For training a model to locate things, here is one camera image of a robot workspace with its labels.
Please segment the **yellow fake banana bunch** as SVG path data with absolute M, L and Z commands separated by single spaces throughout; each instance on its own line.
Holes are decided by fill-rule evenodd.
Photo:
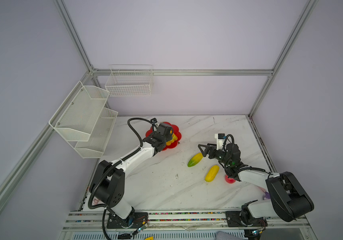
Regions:
M 170 141 L 166 142 L 166 145 L 170 146 L 170 145 L 172 145 L 176 141 L 178 141 L 178 137 L 176 136 L 176 134 L 173 134 L 172 135 L 172 139 Z

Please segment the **green yellow fake mango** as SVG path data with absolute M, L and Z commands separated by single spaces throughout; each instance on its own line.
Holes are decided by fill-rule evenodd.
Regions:
M 194 167 L 195 165 L 197 165 L 201 160 L 203 159 L 203 154 L 202 153 L 198 153 L 196 155 L 194 155 L 188 162 L 188 167 Z

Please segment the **yellow fake fruit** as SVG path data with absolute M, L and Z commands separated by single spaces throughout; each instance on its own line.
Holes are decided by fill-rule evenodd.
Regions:
M 218 165 L 213 165 L 209 169 L 207 175 L 205 176 L 205 181 L 208 183 L 212 182 L 215 179 L 216 175 L 218 174 L 219 169 L 220 169 L 220 167 Z

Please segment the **red fake apple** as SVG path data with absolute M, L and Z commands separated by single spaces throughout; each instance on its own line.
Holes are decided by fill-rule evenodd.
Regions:
M 234 184 L 234 183 L 236 182 L 235 179 L 230 178 L 229 176 L 225 176 L 225 181 L 226 181 L 228 184 Z

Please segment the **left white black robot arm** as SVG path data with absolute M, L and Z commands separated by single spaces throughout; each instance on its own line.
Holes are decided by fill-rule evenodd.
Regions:
M 131 121 L 144 121 L 151 124 L 152 132 L 142 138 L 134 129 Z M 112 162 L 101 161 L 89 186 L 90 197 L 87 207 L 90 210 L 104 208 L 109 213 L 126 220 L 134 213 L 134 208 L 123 199 L 126 176 L 146 160 L 163 151 L 166 143 L 173 140 L 174 129 L 165 122 L 156 119 L 131 118 L 128 127 L 139 140 L 139 146 L 133 151 Z

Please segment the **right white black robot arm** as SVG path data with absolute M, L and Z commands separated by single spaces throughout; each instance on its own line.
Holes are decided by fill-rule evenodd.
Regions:
M 236 144 L 218 149 L 214 144 L 198 145 L 203 157 L 218 160 L 226 176 L 266 190 L 269 198 L 252 200 L 242 205 L 239 222 L 251 226 L 266 218 L 280 218 L 291 222 L 314 210 L 314 203 L 291 172 L 273 173 L 241 162 L 241 151 Z

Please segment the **red flower-shaped fruit bowl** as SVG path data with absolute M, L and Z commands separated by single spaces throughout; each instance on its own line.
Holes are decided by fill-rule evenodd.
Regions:
M 178 144 L 182 134 L 178 126 L 168 122 L 152 123 L 150 130 L 145 134 L 142 140 L 144 143 L 149 143 L 154 147 L 154 153 L 159 153 L 167 149 L 173 149 Z

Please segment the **white mesh two-tier shelf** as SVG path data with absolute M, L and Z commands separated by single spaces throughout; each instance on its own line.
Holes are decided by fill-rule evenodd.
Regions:
M 48 124 L 83 159 L 103 156 L 118 112 L 107 107 L 109 91 L 78 82 Z

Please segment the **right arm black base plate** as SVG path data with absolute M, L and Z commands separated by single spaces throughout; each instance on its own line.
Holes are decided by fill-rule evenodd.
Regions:
M 246 211 L 227 211 L 225 212 L 227 224 L 229 227 L 266 227 L 265 218 L 254 218 Z

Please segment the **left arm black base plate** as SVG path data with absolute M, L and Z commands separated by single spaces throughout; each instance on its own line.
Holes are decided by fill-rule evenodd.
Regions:
M 143 225 L 143 222 L 148 221 L 148 213 L 135 212 L 130 216 L 130 219 L 121 219 L 118 216 L 109 214 L 106 221 L 107 229 L 138 229 Z

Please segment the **aluminium front mounting rail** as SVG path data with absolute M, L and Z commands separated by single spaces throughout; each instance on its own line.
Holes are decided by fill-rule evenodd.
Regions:
M 103 211 L 70 212 L 62 230 L 70 232 L 100 231 L 102 229 Z M 229 229 L 226 210 L 212 211 L 149 211 L 149 230 L 214 230 Z M 268 229 L 310 228 L 306 217 L 300 217 L 292 222 L 280 218 L 267 218 Z

